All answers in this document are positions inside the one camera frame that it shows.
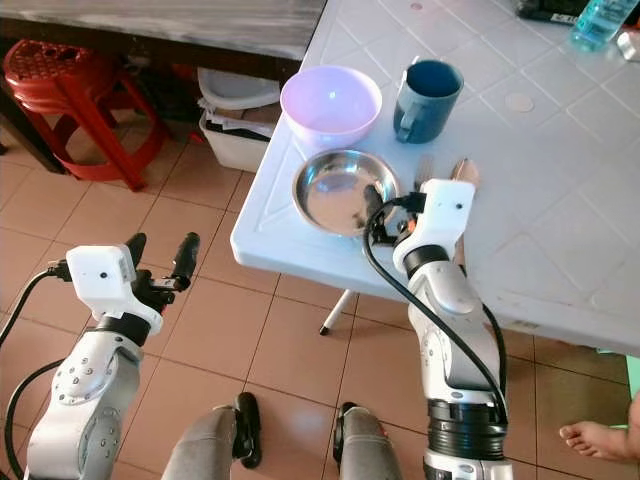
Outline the round steel plate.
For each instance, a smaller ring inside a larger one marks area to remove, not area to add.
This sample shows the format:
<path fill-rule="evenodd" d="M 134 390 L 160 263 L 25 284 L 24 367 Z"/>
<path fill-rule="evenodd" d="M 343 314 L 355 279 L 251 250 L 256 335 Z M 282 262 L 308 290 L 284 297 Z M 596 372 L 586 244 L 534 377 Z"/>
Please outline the round steel plate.
<path fill-rule="evenodd" d="M 401 196 L 396 174 L 379 156 L 353 148 L 333 148 L 311 156 L 298 170 L 294 206 L 317 229 L 335 236 L 362 236 L 365 186 L 379 186 L 385 197 Z"/>

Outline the steel fork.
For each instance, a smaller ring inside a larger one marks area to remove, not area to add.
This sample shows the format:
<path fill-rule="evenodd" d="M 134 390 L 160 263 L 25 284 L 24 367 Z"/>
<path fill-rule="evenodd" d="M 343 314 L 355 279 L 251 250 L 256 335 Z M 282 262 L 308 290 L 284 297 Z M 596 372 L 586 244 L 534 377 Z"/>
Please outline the steel fork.
<path fill-rule="evenodd" d="M 433 178 L 434 155 L 422 154 L 417 161 L 415 177 L 413 177 L 413 191 L 421 191 L 422 184 Z"/>

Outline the brown spoon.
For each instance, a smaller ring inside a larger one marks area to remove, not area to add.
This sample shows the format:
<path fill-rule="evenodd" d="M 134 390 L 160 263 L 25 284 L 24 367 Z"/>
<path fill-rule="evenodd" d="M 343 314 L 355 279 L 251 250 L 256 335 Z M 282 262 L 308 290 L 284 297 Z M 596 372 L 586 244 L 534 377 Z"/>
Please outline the brown spoon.
<path fill-rule="evenodd" d="M 474 187 L 479 187 L 480 184 L 479 170 L 467 157 L 462 157 L 461 160 L 454 164 L 449 179 L 460 180 L 460 182 L 471 184 Z"/>

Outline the white table leg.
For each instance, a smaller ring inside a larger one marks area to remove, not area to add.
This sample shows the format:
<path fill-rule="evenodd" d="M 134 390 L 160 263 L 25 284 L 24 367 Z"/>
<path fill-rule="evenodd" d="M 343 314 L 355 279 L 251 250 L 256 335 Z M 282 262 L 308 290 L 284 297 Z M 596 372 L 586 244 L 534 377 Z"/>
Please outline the white table leg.
<path fill-rule="evenodd" d="M 343 293 L 340 294 L 339 300 L 334 303 L 332 311 L 329 312 L 323 325 L 321 325 L 319 330 L 321 337 L 326 337 L 326 335 L 332 333 L 332 329 L 338 324 L 338 321 L 342 319 L 342 315 L 344 311 L 347 310 L 349 303 L 355 301 L 357 296 L 358 294 L 353 291 L 343 291 Z"/>

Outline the white plastic table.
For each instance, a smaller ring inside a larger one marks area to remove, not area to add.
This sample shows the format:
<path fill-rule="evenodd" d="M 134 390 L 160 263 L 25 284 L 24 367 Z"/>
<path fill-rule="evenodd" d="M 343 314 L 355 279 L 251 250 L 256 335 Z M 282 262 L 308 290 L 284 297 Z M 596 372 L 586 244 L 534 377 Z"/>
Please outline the white plastic table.
<path fill-rule="evenodd" d="M 465 234 L 472 285 L 511 328 L 640 357 L 640 63 L 570 46 L 511 0 L 330 0 L 303 58 L 370 76 L 384 108 L 360 150 L 410 188 L 422 154 L 479 170 Z M 390 128 L 404 68 L 439 58 L 465 84 L 442 136 Z M 504 104 L 526 93 L 530 113 Z"/>

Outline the grey left robot leg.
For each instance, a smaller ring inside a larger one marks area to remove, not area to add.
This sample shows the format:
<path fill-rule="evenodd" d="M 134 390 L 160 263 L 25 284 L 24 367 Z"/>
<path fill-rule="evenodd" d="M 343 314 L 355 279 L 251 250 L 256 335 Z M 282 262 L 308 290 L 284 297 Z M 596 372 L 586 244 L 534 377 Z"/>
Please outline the grey left robot leg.
<path fill-rule="evenodd" d="M 178 440 L 161 480 L 229 480 L 237 434 L 229 404 L 198 417 Z"/>

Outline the grey robot leg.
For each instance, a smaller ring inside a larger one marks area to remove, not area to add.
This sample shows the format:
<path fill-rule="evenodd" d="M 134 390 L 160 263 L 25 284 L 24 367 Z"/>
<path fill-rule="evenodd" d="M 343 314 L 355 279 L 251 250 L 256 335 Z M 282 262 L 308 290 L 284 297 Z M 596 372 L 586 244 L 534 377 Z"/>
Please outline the grey robot leg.
<path fill-rule="evenodd" d="M 178 440 L 161 480 L 229 480 L 237 434 L 229 404 L 198 417 Z"/>
<path fill-rule="evenodd" d="M 393 445 L 374 413 L 352 408 L 346 415 L 346 435 L 340 480 L 403 480 Z"/>

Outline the white plastic basin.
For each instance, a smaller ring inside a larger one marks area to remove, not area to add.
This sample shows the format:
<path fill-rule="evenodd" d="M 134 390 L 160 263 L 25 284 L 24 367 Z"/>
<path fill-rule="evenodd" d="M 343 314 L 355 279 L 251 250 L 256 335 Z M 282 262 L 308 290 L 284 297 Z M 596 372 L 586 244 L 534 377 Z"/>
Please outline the white plastic basin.
<path fill-rule="evenodd" d="M 224 70 L 197 69 L 202 104 L 207 109 L 248 110 L 279 102 L 282 87 L 273 79 L 262 79 Z"/>

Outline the red plastic stool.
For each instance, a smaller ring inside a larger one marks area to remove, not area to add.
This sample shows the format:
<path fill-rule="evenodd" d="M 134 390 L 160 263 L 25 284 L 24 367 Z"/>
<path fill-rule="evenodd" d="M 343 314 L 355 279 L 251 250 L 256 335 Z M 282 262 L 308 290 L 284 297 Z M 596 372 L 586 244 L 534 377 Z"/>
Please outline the red plastic stool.
<path fill-rule="evenodd" d="M 169 129 L 122 61 L 104 52 L 20 40 L 1 59 L 6 84 L 52 156 L 79 180 L 120 180 L 132 191 L 147 187 L 145 169 L 163 150 Z M 137 110 L 150 131 L 137 150 L 116 136 L 115 110 Z M 67 146 L 74 133 L 91 138 L 104 163 L 78 163 Z"/>

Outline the black right robot foot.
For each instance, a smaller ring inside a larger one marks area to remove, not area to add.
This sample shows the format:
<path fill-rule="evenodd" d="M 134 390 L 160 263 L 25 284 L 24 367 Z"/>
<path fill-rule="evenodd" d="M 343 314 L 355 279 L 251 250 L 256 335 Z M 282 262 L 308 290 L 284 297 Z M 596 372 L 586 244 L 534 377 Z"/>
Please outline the black right robot foot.
<path fill-rule="evenodd" d="M 340 465 L 344 448 L 346 448 L 346 415 L 352 408 L 357 407 L 355 402 L 344 402 L 339 408 L 339 415 L 335 421 L 332 433 L 332 458 L 337 465 Z"/>

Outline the grey wooden table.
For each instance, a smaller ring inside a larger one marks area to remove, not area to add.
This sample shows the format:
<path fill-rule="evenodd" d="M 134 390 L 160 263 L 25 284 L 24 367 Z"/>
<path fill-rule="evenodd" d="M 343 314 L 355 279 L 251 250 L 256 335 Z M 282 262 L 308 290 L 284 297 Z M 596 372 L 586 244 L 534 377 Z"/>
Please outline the grey wooden table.
<path fill-rule="evenodd" d="M 301 68 L 330 0 L 1 0 L 5 38 L 268 81 Z"/>

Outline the grey right robot leg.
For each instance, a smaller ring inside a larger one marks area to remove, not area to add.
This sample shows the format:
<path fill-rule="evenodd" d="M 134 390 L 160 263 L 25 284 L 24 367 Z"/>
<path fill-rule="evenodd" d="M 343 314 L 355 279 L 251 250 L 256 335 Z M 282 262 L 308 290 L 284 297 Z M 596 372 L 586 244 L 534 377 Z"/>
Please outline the grey right robot leg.
<path fill-rule="evenodd" d="M 340 480 L 403 480 L 393 445 L 374 413 L 352 408 L 346 415 L 346 435 Z"/>

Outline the black flat device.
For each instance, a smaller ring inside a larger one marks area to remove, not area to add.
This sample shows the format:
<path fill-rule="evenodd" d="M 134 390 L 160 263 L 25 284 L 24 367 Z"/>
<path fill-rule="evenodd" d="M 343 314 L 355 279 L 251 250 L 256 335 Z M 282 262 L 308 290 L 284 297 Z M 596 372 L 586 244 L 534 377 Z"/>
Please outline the black flat device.
<path fill-rule="evenodd" d="M 520 18 L 571 26 L 589 3 L 590 0 L 515 0 L 515 10 Z"/>

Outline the clear teal water bottle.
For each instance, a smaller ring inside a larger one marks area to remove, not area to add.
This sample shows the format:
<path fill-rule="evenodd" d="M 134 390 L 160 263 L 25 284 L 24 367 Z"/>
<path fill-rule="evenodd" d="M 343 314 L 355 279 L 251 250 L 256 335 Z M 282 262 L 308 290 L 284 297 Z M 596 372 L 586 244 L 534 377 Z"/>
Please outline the clear teal water bottle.
<path fill-rule="evenodd" d="M 570 31 L 570 46 L 577 50 L 603 50 L 617 35 L 640 0 L 589 0 Z"/>

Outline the bare person foot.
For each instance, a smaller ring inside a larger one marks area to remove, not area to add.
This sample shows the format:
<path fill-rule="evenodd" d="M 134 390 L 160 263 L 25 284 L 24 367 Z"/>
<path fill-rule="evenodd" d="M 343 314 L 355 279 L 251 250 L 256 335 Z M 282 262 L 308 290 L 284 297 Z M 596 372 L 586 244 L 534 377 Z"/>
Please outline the bare person foot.
<path fill-rule="evenodd" d="M 640 465 L 640 430 L 599 422 L 575 422 L 558 430 L 559 438 L 581 456 Z"/>

